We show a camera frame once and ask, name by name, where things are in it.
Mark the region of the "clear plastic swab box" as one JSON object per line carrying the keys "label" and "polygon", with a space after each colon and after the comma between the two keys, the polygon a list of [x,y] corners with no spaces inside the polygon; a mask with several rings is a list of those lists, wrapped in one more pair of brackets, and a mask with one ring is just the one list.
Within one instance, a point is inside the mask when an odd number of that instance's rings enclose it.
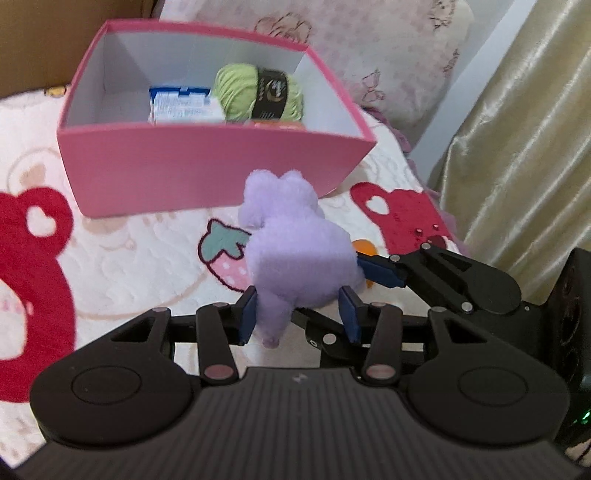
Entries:
{"label": "clear plastic swab box", "polygon": [[150,101],[148,116],[152,124],[223,123],[225,113],[221,103],[209,94],[207,97],[157,98]]}

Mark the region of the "pink cardboard box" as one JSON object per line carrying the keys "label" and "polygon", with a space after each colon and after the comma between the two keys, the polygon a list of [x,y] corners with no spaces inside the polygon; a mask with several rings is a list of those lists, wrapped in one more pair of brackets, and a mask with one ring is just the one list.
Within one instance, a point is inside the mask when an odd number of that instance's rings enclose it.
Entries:
{"label": "pink cardboard box", "polygon": [[[293,75],[304,93],[301,128],[149,121],[150,87],[208,88],[231,63]],[[237,205],[256,169],[298,170],[327,195],[376,145],[362,112],[310,46],[147,19],[100,28],[72,80],[57,140],[77,205],[91,218]]]}

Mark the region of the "white red bear blanket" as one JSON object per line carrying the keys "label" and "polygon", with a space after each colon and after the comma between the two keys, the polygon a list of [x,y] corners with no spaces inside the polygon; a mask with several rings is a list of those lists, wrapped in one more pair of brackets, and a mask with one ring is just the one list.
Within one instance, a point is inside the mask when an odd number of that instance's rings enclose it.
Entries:
{"label": "white red bear blanket", "polygon": [[[197,209],[92,220],[84,217],[73,198],[58,151],[56,130],[66,100],[65,87],[28,92],[1,100],[1,192],[18,195],[35,187],[50,187],[68,201],[73,231],[58,256],[74,304],[75,347],[80,348],[136,315],[156,306],[173,315],[194,314],[213,301],[233,303],[238,293],[214,276],[201,262],[197,245],[207,224],[229,225],[215,234],[216,247],[238,240],[237,207]],[[378,226],[353,203],[349,191],[360,182],[394,190],[424,189],[404,155],[396,134],[384,123],[363,113],[377,145],[338,190],[321,201],[327,218],[338,223],[363,249],[389,249]],[[1,359],[22,353],[26,316],[17,295],[1,282]],[[290,325],[277,349],[266,349],[256,339],[245,347],[231,347],[240,374],[247,366],[312,367],[320,352],[304,339],[304,331]],[[1,458],[10,467],[23,463],[44,444],[26,402],[1,401]]]}

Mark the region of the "purple plush toy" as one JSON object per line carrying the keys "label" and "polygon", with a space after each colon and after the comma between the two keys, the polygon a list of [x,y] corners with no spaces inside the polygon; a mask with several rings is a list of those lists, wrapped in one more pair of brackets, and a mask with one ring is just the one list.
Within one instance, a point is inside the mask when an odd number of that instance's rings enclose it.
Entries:
{"label": "purple plush toy", "polygon": [[297,308],[319,308],[339,289],[366,283],[346,230],[325,218],[301,172],[256,170],[245,180],[238,222],[252,234],[245,262],[256,287],[256,335],[275,348]]}

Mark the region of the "green yarn ball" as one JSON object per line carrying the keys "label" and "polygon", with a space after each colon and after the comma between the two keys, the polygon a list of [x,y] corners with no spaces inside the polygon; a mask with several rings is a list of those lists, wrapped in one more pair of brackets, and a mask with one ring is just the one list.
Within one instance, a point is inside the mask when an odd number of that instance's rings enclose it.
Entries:
{"label": "green yarn ball", "polygon": [[252,64],[232,63],[217,71],[212,95],[231,122],[301,122],[303,89],[293,76]]}

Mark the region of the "pink floral pillow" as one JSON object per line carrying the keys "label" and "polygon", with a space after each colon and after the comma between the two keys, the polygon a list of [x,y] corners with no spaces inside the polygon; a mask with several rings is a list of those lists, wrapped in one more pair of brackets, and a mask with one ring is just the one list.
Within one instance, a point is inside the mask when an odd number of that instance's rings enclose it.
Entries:
{"label": "pink floral pillow", "polygon": [[356,103],[411,143],[447,93],[474,21],[458,0],[178,0],[157,2],[153,14],[310,45]]}

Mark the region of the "gold satin curtain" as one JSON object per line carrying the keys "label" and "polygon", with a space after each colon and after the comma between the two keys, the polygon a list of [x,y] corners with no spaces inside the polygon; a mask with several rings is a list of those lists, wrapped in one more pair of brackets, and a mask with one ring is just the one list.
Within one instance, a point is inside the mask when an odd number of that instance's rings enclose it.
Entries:
{"label": "gold satin curtain", "polygon": [[543,301],[590,245],[590,5],[539,1],[444,157],[442,208],[471,256]]}

